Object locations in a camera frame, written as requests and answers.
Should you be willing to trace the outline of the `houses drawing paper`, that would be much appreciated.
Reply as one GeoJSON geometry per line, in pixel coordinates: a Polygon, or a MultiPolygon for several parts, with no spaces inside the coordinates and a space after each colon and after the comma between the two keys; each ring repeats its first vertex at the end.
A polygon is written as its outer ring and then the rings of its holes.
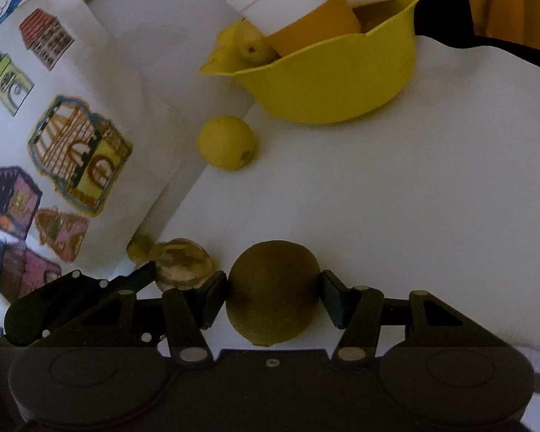
{"type": "Polygon", "coordinates": [[[82,0],[24,2],[0,26],[0,337],[45,284],[112,277],[185,152],[82,0]]]}

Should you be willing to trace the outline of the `white orange cup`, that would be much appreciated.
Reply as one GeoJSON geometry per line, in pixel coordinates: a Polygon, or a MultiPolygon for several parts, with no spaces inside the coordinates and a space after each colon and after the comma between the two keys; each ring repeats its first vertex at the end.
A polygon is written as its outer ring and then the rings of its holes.
{"type": "Polygon", "coordinates": [[[346,0],[226,0],[282,57],[361,31],[346,0]]]}

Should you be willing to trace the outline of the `yellow plastic bowl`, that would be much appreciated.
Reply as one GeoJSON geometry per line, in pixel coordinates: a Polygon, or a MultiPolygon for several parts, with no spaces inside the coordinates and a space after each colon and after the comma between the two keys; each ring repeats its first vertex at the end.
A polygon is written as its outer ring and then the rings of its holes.
{"type": "Polygon", "coordinates": [[[417,66],[414,9],[420,0],[361,6],[359,33],[311,45],[264,66],[238,53],[232,23],[221,30],[201,67],[229,77],[271,116],[296,123],[344,122],[389,103],[411,81],[417,66]]]}

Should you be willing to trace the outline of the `yellow fruit in bowl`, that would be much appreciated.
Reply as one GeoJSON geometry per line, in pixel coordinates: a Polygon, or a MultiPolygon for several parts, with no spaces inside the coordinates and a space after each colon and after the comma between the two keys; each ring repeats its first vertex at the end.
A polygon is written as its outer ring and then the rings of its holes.
{"type": "Polygon", "coordinates": [[[278,58],[278,53],[266,41],[263,34],[247,19],[242,19],[238,23],[235,41],[239,55],[256,66],[264,66],[278,58]]]}

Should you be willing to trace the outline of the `striped pepino melon back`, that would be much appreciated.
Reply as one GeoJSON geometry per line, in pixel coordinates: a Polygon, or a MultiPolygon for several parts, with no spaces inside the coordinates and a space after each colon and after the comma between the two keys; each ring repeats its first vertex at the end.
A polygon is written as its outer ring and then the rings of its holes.
{"type": "Polygon", "coordinates": [[[185,238],[156,244],[150,250],[149,260],[156,264],[156,284],[163,293],[198,288],[215,272],[207,251],[185,238]]]}

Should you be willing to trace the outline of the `yellow lemon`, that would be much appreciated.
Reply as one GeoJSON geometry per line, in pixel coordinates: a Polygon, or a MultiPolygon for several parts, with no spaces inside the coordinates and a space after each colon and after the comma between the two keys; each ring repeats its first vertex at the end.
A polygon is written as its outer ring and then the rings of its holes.
{"type": "Polygon", "coordinates": [[[200,130],[197,149],[207,164],[225,171],[237,171],[248,165],[258,150],[255,132],[241,118],[218,116],[200,130]]]}

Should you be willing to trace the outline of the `small brown longan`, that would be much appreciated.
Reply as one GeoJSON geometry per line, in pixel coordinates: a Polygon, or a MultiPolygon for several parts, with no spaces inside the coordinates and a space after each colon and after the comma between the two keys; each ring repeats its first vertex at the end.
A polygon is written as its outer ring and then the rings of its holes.
{"type": "Polygon", "coordinates": [[[154,246],[154,240],[146,234],[136,233],[126,247],[126,255],[136,265],[149,260],[149,254],[154,246]]]}

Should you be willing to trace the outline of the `brown kiwi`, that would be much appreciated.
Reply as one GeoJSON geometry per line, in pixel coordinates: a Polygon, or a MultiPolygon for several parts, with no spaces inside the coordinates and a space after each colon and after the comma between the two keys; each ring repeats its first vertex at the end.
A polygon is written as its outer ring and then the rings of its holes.
{"type": "Polygon", "coordinates": [[[254,244],[237,258],[228,277],[231,325],[254,346],[270,347],[299,336],[317,310],[320,272],[305,246],[284,240],[254,244]]]}

